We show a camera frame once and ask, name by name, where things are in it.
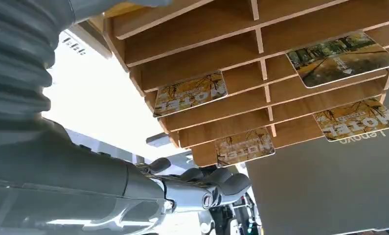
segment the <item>robotic arm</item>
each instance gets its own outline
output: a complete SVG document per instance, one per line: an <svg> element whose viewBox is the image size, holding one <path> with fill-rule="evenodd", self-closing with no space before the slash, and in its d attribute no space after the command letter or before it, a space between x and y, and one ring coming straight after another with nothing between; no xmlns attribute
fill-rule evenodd
<svg viewBox="0 0 389 235"><path fill-rule="evenodd" d="M0 235L146 234L168 213L232 203L250 187L227 169L153 175L166 160L135 166L90 152L42 118L60 32L119 2L0 0Z"/></svg>

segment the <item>wooden shelf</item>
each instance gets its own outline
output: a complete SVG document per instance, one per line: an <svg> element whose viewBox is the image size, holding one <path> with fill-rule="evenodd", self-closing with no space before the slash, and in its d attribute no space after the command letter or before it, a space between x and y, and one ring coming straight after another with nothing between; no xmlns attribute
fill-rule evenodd
<svg viewBox="0 0 389 235"><path fill-rule="evenodd" d="M270 121L267 110L261 109L183 129L179 131L180 147L193 147L259 127L300 118L365 98L376 97L382 94L385 84L386 82L384 80L378 79L275 105L272 106L273 121Z"/></svg>
<svg viewBox="0 0 389 235"><path fill-rule="evenodd" d="M276 149L324 137L312 115L276 125L276 132L277 136L272 137Z"/></svg>
<svg viewBox="0 0 389 235"><path fill-rule="evenodd" d="M267 77L263 80L259 62L240 66L223 72L228 95L236 95L275 82L280 82L297 75L286 55L272 57L266 60ZM148 92L145 102L154 112L157 91Z"/></svg>
<svg viewBox="0 0 389 235"><path fill-rule="evenodd" d="M379 42L384 48L389 51L389 25L369 31L370 36ZM292 78L297 75L295 69L291 66L286 55L279 55L266 59L267 80L262 79L261 68L259 62L240 66L223 72L229 96L247 92L265 85L270 85L275 82ZM155 100L157 91L149 92L145 96L145 102L154 112Z"/></svg>
<svg viewBox="0 0 389 235"><path fill-rule="evenodd" d="M281 123L276 126L276 132L277 137L272 138L276 149L324 136L312 116L305 116ZM217 164L214 142L195 146L192 148L192 152L194 163L200 167Z"/></svg>
<svg viewBox="0 0 389 235"><path fill-rule="evenodd" d="M258 2L260 20L257 21L253 21L248 1L215 0L127 38L126 64L130 67L143 64L346 0L261 0Z"/></svg>
<svg viewBox="0 0 389 235"><path fill-rule="evenodd" d="M320 30L319 22L328 30ZM262 28L265 50L262 54L257 51L254 32L247 32L137 67L142 71L142 89L150 92L211 71L229 70L256 62L261 57L281 55L295 47L387 24L389 0L351 0Z"/></svg>
<svg viewBox="0 0 389 235"><path fill-rule="evenodd" d="M255 34L248 32L137 67L142 71L143 90L151 92L165 85L207 74L216 68L228 70L250 64L258 61L258 57Z"/></svg>
<svg viewBox="0 0 389 235"><path fill-rule="evenodd" d="M389 1L347 1L262 28L263 36L270 35L263 37L264 55L284 53L316 42L339 38L352 31L371 30L387 24Z"/></svg>
<svg viewBox="0 0 389 235"><path fill-rule="evenodd" d="M168 6L144 7L113 18L114 35L124 39L182 15L213 0L173 0Z"/></svg>
<svg viewBox="0 0 389 235"><path fill-rule="evenodd" d="M195 109L182 111L167 117L161 117L160 120L164 123L168 131L173 132L258 109L263 109L268 106L294 101L300 98L320 94L364 81L373 80L386 75L386 70L380 70L313 89L304 87L301 79L297 76L270 85L272 100L269 103L266 102L263 88L258 88L217 100L215 102L196 107Z"/></svg>
<svg viewBox="0 0 389 235"><path fill-rule="evenodd" d="M322 137L313 113L389 88L388 69L309 89L285 55L356 31L389 51L389 0L174 0L104 28L151 111L159 88L223 72L227 97L158 119L199 166L216 164L215 140L260 127L276 148Z"/></svg>

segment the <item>card with autumn tree image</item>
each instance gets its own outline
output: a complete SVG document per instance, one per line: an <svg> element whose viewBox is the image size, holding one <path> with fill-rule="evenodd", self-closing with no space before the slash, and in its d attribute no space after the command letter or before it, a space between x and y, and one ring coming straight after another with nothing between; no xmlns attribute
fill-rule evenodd
<svg viewBox="0 0 389 235"><path fill-rule="evenodd" d="M374 98L314 114L328 141L389 129L389 110Z"/></svg>
<svg viewBox="0 0 389 235"><path fill-rule="evenodd" d="M265 127L222 138L214 142L218 167L233 165L275 153Z"/></svg>
<svg viewBox="0 0 389 235"><path fill-rule="evenodd" d="M158 90L154 117L163 117L228 95L221 71Z"/></svg>
<svg viewBox="0 0 389 235"><path fill-rule="evenodd" d="M389 68L389 52L365 33L287 53L307 88Z"/></svg>

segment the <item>gray flexible tube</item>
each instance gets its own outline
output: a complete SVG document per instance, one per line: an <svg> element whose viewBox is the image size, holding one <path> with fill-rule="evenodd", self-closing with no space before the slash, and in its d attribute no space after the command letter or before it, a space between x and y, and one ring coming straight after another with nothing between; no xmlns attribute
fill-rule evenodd
<svg viewBox="0 0 389 235"><path fill-rule="evenodd" d="M119 196L136 194L132 181L147 188L139 196L164 198L133 164L72 144L41 116L50 109L42 90L52 83L46 69L55 63L60 32L119 2L0 0L0 180Z"/></svg>

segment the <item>wooden rack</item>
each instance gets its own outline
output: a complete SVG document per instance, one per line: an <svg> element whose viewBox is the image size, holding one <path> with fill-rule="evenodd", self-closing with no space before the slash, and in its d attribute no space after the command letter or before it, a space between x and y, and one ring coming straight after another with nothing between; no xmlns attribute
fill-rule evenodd
<svg viewBox="0 0 389 235"><path fill-rule="evenodd" d="M307 89L285 55L360 30L389 51L389 0L174 0L124 12L106 15L104 35L152 111L159 88L223 72L227 97L159 118L198 166L216 164L215 140L259 127L276 148L322 137L313 113L383 102L389 88L388 69Z"/></svg>

